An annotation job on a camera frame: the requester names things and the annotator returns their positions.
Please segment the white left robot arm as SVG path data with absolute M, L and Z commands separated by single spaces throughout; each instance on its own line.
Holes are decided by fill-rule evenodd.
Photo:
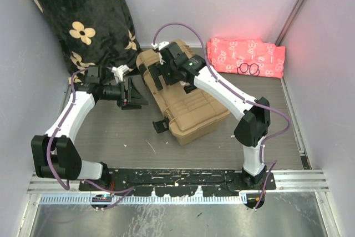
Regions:
M 141 109 L 148 101 L 138 92 L 132 78 L 125 78 L 128 67 L 90 66 L 82 69 L 84 81 L 71 82 L 67 105 L 43 135 L 31 141 L 35 173 L 40 178 L 91 180 L 98 190 L 111 184 L 104 163 L 83 160 L 74 143 L 85 117 L 100 100 L 115 101 L 122 110 Z

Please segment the tan plastic tool case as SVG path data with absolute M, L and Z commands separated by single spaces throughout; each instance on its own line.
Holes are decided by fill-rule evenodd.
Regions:
M 229 110 L 201 89 L 186 93 L 180 82 L 167 85 L 162 76 L 155 84 L 152 73 L 156 71 L 156 64 L 160 64 L 159 56 L 152 49 L 141 52 L 136 59 L 142 80 L 164 117 L 153 122 L 156 132 L 169 131 L 180 145 L 187 145 L 216 131 L 230 115 Z

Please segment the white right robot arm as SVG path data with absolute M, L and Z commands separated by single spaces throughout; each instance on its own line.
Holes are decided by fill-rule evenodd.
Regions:
M 160 78 L 167 85 L 178 82 L 188 84 L 186 91 L 201 89 L 219 101 L 236 118 L 234 130 L 236 140 L 242 144 L 244 164 L 243 181 L 249 189 L 256 189 L 263 182 L 266 165 L 262 159 L 262 141 L 271 123 L 269 101 L 256 99 L 236 88 L 208 65 L 203 57 L 188 56 L 177 42 L 152 43 L 157 63 L 148 66 L 153 81 L 162 89 Z

